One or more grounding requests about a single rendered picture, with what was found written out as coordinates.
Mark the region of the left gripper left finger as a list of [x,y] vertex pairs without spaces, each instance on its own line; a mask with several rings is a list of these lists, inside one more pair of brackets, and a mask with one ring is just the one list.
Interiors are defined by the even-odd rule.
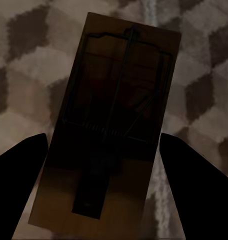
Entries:
[[0,240],[12,239],[48,151],[41,133],[0,156]]

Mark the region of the mousetrap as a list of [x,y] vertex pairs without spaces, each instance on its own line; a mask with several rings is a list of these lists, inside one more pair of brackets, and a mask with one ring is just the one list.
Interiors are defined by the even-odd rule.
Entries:
[[137,240],[181,37],[88,12],[29,225]]

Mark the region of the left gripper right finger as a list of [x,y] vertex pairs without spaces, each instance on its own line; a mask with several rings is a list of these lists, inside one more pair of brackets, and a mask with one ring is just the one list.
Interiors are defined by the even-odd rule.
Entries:
[[186,240],[228,240],[228,177],[176,136],[159,151]]

